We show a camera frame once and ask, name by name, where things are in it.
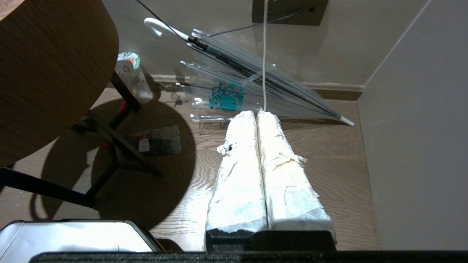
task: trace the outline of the white cable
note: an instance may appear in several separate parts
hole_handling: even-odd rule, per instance
[[[266,24],[268,15],[268,0],[265,0],[263,5],[263,62],[262,62],[262,86],[263,86],[263,110],[266,111],[266,77],[265,77],[265,62],[266,62]]]

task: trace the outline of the wooden table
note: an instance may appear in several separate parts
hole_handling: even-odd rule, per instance
[[[44,147],[84,115],[143,168],[159,173],[89,112],[109,80],[130,110],[140,109],[114,72],[117,54],[117,30],[99,0],[0,0],[0,184],[92,206],[118,162],[87,194],[2,168]]]

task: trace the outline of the wooden floor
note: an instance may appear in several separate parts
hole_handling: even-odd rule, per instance
[[[216,147],[224,142],[227,125],[191,122],[183,98],[167,92],[159,96],[159,102],[144,104],[119,131],[179,126],[182,153],[151,158],[164,178],[119,170],[98,193],[93,209],[5,187],[0,192],[0,227],[17,219],[126,219],[184,250],[202,250],[208,202],[221,161]],[[93,111],[110,120],[121,102],[119,94],[107,88]],[[329,103],[356,126],[283,121],[284,133],[295,153],[308,159],[306,174],[333,220],[337,248],[380,249],[356,103]],[[15,170],[86,192],[109,163],[103,143],[97,135],[69,131],[17,162]]]

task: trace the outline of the electrical outlet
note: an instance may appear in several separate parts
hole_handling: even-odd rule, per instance
[[[253,0],[252,22],[263,22],[263,3],[264,0]],[[269,0],[267,19],[271,21],[296,13],[272,23],[319,26],[327,4],[328,0]]]

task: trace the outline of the baseboard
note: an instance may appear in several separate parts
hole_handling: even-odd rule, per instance
[[[159,82],[162,84],[167,91],[181,91],[181,88],[175,85],[177,82],[190,83],[190,77],[188,76],[152,74],[151,78],[156,83]],[[313,82],[303,82],[303,84],[315,89],[324,99],[327,100],[356,101],[364,90],[364,86],[362,85]]]

